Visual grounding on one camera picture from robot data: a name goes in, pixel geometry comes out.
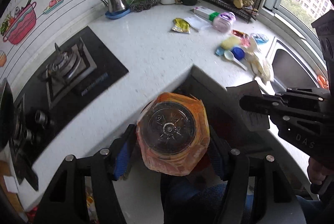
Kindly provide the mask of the person's right hand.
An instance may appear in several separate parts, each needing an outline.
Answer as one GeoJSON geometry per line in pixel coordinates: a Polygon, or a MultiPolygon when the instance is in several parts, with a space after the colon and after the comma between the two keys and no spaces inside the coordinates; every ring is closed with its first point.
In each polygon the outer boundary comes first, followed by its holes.
{"type": "Polygon", "coordinates": [[[327,176],[333,175],[333,170],[327,169],[310,157],[307,174],[311,183],[321,185],[327,176]]]}

